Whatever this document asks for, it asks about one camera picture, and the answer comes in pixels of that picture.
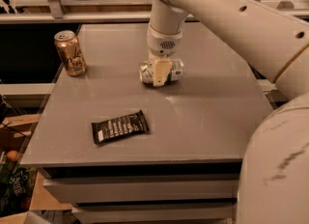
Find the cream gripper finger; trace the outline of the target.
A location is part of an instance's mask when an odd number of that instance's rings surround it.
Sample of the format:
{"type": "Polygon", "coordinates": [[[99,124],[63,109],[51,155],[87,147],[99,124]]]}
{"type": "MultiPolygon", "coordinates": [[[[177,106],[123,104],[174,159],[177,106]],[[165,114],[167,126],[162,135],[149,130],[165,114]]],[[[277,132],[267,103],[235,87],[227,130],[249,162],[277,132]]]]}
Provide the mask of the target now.
{"type": "Polygon", "coordinates": [[[161,87],[165,84],[171,68],[172,62],[170,59],[158,59],[154,61],[153,85],[155,87],[161,87]]]}

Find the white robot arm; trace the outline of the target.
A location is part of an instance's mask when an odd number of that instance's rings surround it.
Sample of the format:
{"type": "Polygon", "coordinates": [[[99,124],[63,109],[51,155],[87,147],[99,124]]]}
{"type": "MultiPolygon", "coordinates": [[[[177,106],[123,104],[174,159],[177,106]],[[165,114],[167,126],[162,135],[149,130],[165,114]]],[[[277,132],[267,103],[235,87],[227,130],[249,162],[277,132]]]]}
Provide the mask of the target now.
{"type": "Polygon", "coordinates": [[[237,224],[309,224],[308,24],[255,0],[155,0],[161,38],[192,14],[266,79],[287,103],[252,134],[239,176],[237,224]]]}

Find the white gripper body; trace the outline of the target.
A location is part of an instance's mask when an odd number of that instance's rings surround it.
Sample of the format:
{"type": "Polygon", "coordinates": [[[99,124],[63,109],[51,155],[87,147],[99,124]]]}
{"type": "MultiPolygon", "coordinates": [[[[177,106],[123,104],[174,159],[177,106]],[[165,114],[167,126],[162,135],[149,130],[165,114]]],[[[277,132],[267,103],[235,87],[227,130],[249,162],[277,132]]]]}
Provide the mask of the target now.
{"type": "Polygon", "coordinates": [[[148,26],[147,44],[149,59],[168,58],[177,52],[183,31],[173,35],[166,35],[157,32],[151,25],[148,26]]]}

